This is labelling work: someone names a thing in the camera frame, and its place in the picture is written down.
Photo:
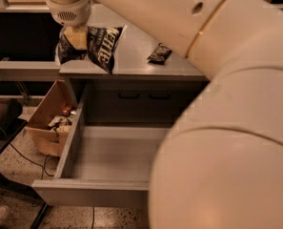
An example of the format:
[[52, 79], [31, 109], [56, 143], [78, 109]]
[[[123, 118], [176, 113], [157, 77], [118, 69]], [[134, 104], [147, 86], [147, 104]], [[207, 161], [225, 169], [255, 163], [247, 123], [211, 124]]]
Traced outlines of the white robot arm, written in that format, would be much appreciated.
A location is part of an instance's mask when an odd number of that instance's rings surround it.
[[151, 229], [283, 229], [283, 11], [263, 0], [96, 1], [209, 79], [156, 155]]

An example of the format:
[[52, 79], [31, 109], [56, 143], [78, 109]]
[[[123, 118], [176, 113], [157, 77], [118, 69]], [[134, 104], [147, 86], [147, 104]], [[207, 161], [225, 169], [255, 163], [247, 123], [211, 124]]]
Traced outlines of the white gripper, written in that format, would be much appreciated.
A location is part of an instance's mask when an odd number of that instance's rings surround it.
[[84, 25], [91, 15], [91, 0], [79, 0], [69, 4], [59, 4], [47, 0], [52, 18], [67, 26], [64, 35], [76, 50], [87, 49], [88, 28]]

